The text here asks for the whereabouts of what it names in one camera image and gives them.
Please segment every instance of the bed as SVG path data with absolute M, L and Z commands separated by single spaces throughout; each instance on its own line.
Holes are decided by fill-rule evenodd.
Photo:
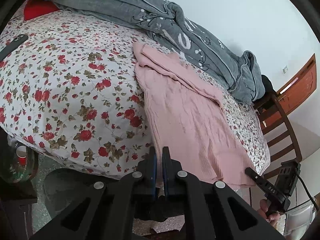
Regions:
M 170 51 L 139 30 L 69 11 L 26 22 L 18 12 L 0 36 L 0 50 L 22 33 L 28 40 L 0 62 L 0 126 L 66 168 L 115 179 L 134 171 L 152 136 L 132 44 Z M 223 91 L 230 129 L 262 174 L 270 155 L 254 110 L 193 68 Z

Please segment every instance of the red cloth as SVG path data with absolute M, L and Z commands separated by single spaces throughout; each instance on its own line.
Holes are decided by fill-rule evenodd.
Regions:
M 51 1 L 28 0 L 24 8 L 24 20 L 31 20 L 44 14 L 58 11 L 59 8 Z

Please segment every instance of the wooden door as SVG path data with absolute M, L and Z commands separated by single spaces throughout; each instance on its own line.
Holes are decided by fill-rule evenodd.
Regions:
M 316 56 L 313 54 L 304 67 L 277 92 L 278 100 L 285 113 L 288 115 L 301 105 L 316 90 L 316 86 Z M 273 114 L 265 120 L 266 125 L 274 123 L 280 117 L 279 112 Z

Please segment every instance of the round metal bolt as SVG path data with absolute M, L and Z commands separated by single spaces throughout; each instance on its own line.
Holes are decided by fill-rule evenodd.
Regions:
M 104 187 L 103 182 L 97 181 L 95 184 L 93 184 L 95 189 L 102 189 Z
M 226 184 L 223 181 L 217 181 L 216 182 L 216 187 L 217 188 L 224 188 Z
M 140 178 L 142 176 L 142 173 L 140 171 L 135 171 L 132 173 L 132 177 L 134 178 Z
M 178 176 L 181 178 L 184 178 L 188 175 L 188 173 L 186 171 L 178 171 Z

